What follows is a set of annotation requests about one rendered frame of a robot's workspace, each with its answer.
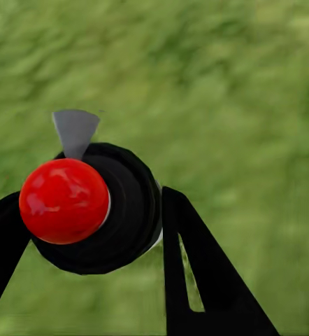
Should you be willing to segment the pesticide atomizer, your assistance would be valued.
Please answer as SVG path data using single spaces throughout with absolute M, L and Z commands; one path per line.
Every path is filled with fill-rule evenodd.
M 28 176 L 22 222 L 40 254 L 59 269 L 107 274 L 131 264 L 163 237 L 162 196 L 132 151 L 93 143 L 101 122 L 85 110 L 55 111 L 63 151 Z

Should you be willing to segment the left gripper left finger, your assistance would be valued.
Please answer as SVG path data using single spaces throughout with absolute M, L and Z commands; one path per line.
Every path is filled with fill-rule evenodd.
M 0 298 L 31 239 L 19 210 L 20 191 L 0 200 Z

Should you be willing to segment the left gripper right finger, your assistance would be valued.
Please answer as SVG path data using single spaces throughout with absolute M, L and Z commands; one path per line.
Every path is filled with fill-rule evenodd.
M 280 336 L 189 199 L 162 190 L 167 336 Z M 178 233 L 205 312 L 189 308 Z

